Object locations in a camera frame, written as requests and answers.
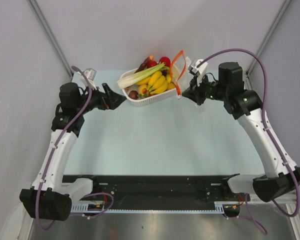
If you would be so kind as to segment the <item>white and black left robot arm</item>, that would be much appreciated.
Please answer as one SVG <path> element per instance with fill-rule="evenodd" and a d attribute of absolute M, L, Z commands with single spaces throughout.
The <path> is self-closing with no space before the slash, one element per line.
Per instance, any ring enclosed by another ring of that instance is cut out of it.
<path fill-rule="evenodd" d="M 71 150 L 84 124 L 84 114 L 94 109 L 115 110 L 126 100 L 106 83 L 102 87 L 104 91 L 86 87 L 83 92 L 74 82 L 60 87 L 60 103 L 55 109 L 43 164 L 31 187 L 22 189 L 19 195 L 31 218 L 65 221 L 74 203 L 84 196 L 90 200 L 100 196 L 101 188 L 88 178 L 79 178 L 68 186 L 63 186 L 62 180 Z"/>

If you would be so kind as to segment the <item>green white celery stalk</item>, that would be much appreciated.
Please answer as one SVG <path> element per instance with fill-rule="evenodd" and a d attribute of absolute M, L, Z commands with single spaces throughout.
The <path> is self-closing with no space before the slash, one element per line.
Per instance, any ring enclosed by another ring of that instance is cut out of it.
<path fill-rule="evenodd" d="M 125 89 L 127 87 L 130 87 L 135 83 L 137 83 L 138 81 L 143 80 L 149 77 L 150 75 L 154 74 L 155 72 L 161 70 L 164 66 L 165 66 L 164 63 L 160 63 L 159 65 L 123 77 L 117 81 L 117 85 L 120 89 Z"/>

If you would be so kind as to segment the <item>right aluminium corner post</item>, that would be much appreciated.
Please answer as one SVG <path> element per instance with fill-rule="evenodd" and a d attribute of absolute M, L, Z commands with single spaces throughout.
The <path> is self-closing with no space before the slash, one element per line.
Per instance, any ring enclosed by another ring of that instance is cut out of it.
<path fill-rule="evenodd" d="M 271 39 L 273 38 L 274 34 L 276 33 L 277 28 L 279 27 L 281 21 L 283 20 L 284 16 L 288 12 L 293 0 L 284 0 L 279 7 L 278 12 L 276 13 L 273 21 L 271 22 L 264 38 L 261 41 L 260 46 L 258 47 L 255 55 L 258 58 L 261 58 L 263 53 L 265 52 L 268 44 L 270 43 Z"/>

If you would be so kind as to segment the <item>aluminium corner post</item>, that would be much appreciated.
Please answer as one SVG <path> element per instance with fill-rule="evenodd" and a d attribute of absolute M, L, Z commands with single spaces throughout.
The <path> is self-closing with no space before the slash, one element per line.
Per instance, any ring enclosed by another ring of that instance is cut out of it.
<path fill-rule="evenodd" d="M 55 36 L 53 33 L 43 11 L 41 10 L 41 7 L 39 6 L 38 2 L 36 0 L 27 0 L 27 3 L 29 4 L 30 9 L 32 10 L 35 18 L 37 19 L 41 29 L 43 30 L 48 42 L 50 43 L 54 53 L 56 54 L 56 57 L 60 61 L 63 69 L 67 73 L 67 75 L 72 78 L 73 76 L 73 70 L 71 69 L 71 66 Z"/>
<path fill-rule="evenodd" d="M 279 27 L 281 21 L 283 20 L 284 16 L 288 12 L 293 0 L 284 0 L 279 7 L 278 12 L 276 13 L 273 21 L 271 22 L 264 38 L 261 41 L 260 46 L 258 47 L 255 55 L 258 58 L 261 58 L 263 53 L 265 52 L 268 44 L 270 43 L 271 39 L 273 38 L 274 34 L 276 33 L 277 28 Z"/>

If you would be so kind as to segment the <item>left aluminium corner post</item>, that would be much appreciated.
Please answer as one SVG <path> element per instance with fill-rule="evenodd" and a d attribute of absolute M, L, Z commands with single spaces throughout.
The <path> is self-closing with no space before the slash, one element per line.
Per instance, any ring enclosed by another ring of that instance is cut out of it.
<path fill-rule="evenodd" d="M 73 76 L 73 70 L 71 69 L 71 66 L 55 36 L 53 33 L 43 11 L 41 10 L 41 7 L 39 6 L 38 2 L 36 0 L 27 0 L 27 3 L 29 4 L 30 9 L 32 10 L 35 18 L 37 19 L 41 29 L 43 30 L 48 42 L 50 43 L 54 53 L 56 54 L 56 57 L 60 61 L 63 69 L 67 73 L 67 75 L 72 78 Z"/>

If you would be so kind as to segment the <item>white perforated plastic basket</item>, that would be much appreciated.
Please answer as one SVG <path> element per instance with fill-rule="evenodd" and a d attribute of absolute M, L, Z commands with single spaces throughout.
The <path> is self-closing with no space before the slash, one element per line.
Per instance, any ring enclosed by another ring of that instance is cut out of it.
<path fill-rule="evenodd" d="M 154 66 L 150 69 L 153 69 L 153 70 L 143 70 L 141 72 L 144 72 L 143 73 L 135 73 L 135 71 L 137 69 L 132 69 L 132 70 L 129 70 L 129 71 L 126 71 L 125 73 L 123 73 L 119 80 L 121 81 L 122 79 L 129 79 L 131 78 L 132 75 L 135 75 L 138 76 L 138 79 L 142 76 L 141 74 L 143 74 L 143 76 L 147 76 L 149 77 L 150 74 L 148 74 L 148 72 L 150 73 L 153 73 L 154 74 L 154 70 L 159 70 L 159 66 Z M 180 66 L 175 66 L 175 65 L 172 65 L 172 83 L 176 85 L 177 83 L 177 80 L 179 80 L 179 87 L 181 86 L 181 79 L 183 79 L 183 77 L 185 76 L 185 67 L 180 67 Z M 157 101 L 160 101 L 160 100 L 163 100 L 163 99 L 166 99 L 166 98 L 169 98 L 171 96 L 174 96 L 174 95 L 177 95 L 177 98 L 178 98 L 178 88 L 175 87 L 175 88 L 172 88 L 172 89 L 166 89 L 166 91 L 164 92 L 161 92 L 159 94 L 154 94 L 154 95 L 149 95 L 147 93 L 145 93 L 145 95 L 142 95 L 142 94 L 139 94 L 139 85 L 137 84 L 132 84 L 131 86 L 129 86 L 129 90 L 125 90 L 124 88 L 122 88 L 122 92 L 124 94 L 124 96 L 126 97 L 127 100 L 129 100 L 131 102 L 132 105 L 134 106 L 137 106 L 137 107 L 141 107 L 141 106 L 144 106 L 144 105 L 148 105 L 148 104 L 151 104 L 151 103 L 154 103 L 154 102 L 157 102 Z M 138 92 L 137 94 L 137 99 L 133 99 L 129 96 L 130 92 L 133 92 L 133 91 L 136 91 Z"/>

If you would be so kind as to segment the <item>yellow banana bunch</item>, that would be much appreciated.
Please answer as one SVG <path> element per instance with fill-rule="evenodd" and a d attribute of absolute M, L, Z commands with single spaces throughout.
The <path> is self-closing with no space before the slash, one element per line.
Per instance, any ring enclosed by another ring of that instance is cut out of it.
<path fill-rule="evenodd" d="M 144 78 L 136 83 L 139 86 L 147 84 L 147 91 L 149 92 L 149 97 L 153 95 L 158 95 L 169 90 L 176 88 L 173 80 L 170 76 L 170 70 L 167 67 L 163 67 L 161 70 L 156 71 L 152 75 Z"/>

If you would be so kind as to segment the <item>red pomegranate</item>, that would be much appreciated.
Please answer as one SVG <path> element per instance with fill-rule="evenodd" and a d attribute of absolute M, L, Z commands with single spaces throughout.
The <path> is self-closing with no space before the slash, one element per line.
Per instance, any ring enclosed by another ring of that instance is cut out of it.
<path fill-rule="evenodd" d="M 146 64 L 146 67 L 147 67 L 148 69 L 150 69 L 150 68 L 155 67 L 155 66 L 157 66 L 157 65 L 158 65 L 158 63 L 157 63 L 155 60 L 149 60 L 149 61 L 147 62 L 147 64 Z"/>

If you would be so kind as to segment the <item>aluminium frame rail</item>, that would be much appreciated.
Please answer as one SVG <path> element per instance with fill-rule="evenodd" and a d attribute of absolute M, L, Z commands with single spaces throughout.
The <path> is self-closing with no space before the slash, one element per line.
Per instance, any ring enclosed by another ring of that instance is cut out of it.
<path fill-rule="evenodd" d="M 294 192 L 289 192 L 287 194 L 277 197 L 275 199 L 275 201 L 279 205 L 295 204 L 297 202 L 297 196 Z M 270 200 L 268 202 L 265 202 L 265 201 L 261 200 L 256 194 L 250 194 L 248 203 L 249 204 L 273 204 L 273 201 Z"/>

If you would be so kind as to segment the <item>clear zip bag red zipper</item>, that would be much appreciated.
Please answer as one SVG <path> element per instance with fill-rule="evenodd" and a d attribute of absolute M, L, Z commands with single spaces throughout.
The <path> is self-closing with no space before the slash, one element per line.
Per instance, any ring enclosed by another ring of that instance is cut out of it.
<path fill-rule="evenodd" d="M 189 73 L 191 59 L 181 50 L 170 64 L 170 75 L 176 87 L 177 99 L 181 99 L 182 93 L 190 86 L 192 75 Z"/>

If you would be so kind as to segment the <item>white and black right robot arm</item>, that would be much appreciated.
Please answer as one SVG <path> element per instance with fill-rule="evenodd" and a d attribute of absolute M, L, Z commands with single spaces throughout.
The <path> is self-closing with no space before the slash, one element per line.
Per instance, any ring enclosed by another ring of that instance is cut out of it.
<path fill-rule="evenodd" d="M 300 185 L 300 166 L 284 150 L 268 117 L 262 116 L 263 103 L 253 90 L 245 89 L 243 70 L 237 62 L 224 62 L 218 67 L 218 80 L 210 82 L 207 62 L 194 61 L 188 67 L 193 78 L 182 96 L 202 105 L 206 99 L 223 102 L 223 106 L 248 134 L 263 168 L 262 175 L 234 174 L 225 179 L 221 196 L 232 201 L 239 193 L 256 194 L 270 202 Z"/>

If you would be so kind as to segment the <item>red apple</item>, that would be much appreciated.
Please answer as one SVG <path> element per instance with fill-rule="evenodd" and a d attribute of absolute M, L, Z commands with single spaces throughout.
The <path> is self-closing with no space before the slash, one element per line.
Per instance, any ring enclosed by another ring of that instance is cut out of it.
<path fill-rule="evenodd" d="M 171 65 L 171 60 L 167 56 L 163 56 L 160 58 L 159 63 L 164 64 L 165 67 L 169 68 Z"/>

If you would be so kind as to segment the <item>dark purple passion fruit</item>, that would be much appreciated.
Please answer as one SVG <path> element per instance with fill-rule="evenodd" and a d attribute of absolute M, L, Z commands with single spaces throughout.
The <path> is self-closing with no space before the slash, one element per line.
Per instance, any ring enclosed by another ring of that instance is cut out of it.
<path fill-rule="evenodd" d="M 136 90 L 132 90 L 129 92 L 128 97 L 131 98 L 132 100 L 137 100 L 138 99 L 138 92 Z"/>

